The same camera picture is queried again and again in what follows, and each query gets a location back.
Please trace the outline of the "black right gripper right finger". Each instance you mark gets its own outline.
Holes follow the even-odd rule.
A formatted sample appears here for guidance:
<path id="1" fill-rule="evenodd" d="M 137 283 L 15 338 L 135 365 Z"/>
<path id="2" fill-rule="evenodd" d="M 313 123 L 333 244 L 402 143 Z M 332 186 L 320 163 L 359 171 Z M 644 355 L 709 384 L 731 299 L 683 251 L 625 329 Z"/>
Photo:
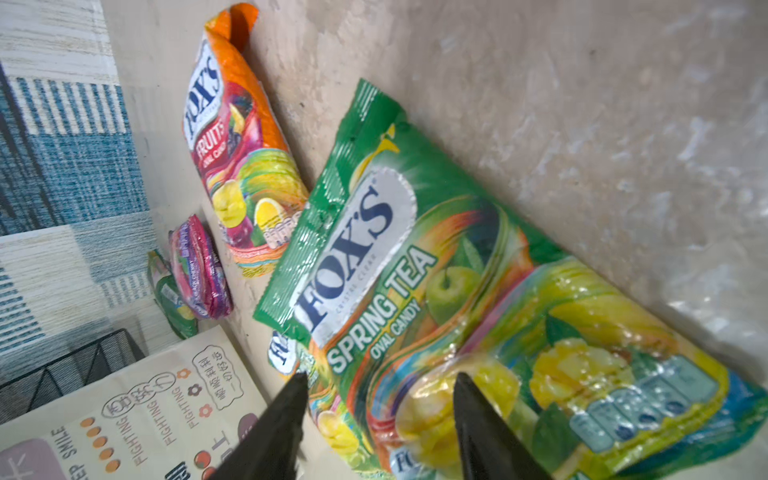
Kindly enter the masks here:
<path id="1" fill-rule="evenodd" d="M 453 401 L 465 479 L 550 479 L 467 373 L 457 375 Z"/>

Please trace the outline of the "purple candy bag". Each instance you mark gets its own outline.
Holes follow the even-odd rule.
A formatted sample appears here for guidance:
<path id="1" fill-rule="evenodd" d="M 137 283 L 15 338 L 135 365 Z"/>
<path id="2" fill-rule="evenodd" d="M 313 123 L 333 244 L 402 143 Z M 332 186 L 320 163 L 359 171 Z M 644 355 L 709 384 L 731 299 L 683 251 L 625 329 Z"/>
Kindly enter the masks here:
<path id="1" fill-rule="evenodd" d="M 197 215 L 169 232 L 170 264 L 185 304 L 200 319 L 220 320 L 233 310 L 223 267 Z"/>

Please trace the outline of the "orange Fox's fruits candy bag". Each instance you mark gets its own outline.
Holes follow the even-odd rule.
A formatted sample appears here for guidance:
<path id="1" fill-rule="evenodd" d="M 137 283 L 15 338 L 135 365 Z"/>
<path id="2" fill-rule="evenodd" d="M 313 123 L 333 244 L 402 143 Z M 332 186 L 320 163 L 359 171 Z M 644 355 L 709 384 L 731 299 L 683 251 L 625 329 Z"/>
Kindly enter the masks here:
<path id="1" fill-rule="evenodd" d="M 271 273 L 309 192 L 244 51 L 259 10 L 238 3 L 204 26 L 182 129 L 231 252 L 246 277 Z"/>

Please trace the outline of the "white paper bag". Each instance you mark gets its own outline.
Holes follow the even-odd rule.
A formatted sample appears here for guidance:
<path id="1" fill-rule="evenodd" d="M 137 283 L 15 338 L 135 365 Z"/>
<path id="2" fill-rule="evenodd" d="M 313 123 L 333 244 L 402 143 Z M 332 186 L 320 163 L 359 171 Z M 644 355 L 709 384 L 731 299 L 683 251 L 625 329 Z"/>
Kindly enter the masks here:
<path id="1" fill-rule="evenodd" d="M 208 479 L 267 403 L 224 329 L 1 427 L 4 479 Z"/>

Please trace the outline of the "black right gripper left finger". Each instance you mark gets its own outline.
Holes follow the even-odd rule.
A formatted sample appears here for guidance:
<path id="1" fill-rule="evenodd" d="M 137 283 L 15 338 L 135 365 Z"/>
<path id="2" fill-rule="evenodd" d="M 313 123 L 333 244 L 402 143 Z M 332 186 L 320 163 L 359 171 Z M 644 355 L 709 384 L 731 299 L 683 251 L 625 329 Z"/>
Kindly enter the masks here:
<path id="1" fill-rule="evenodd" d="M 296 373 L 211 479 L 297 479 L 307 406 L 308 377 Z"/>

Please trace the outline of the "green Fox's spring tea bag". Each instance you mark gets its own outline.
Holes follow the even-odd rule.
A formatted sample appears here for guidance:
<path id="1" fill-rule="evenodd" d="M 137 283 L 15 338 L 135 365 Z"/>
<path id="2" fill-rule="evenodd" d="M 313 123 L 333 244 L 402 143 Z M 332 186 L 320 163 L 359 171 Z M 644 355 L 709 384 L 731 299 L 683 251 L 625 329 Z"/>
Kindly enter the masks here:
<path id="1" fill-rule="evenodd" d="M 253 317 L 308 350 L 398 479 L 460 476 L 460 373 L 554 479 L 659 478 L 767 421 L 764 388 L 526 223 L 364 80 Z"/>

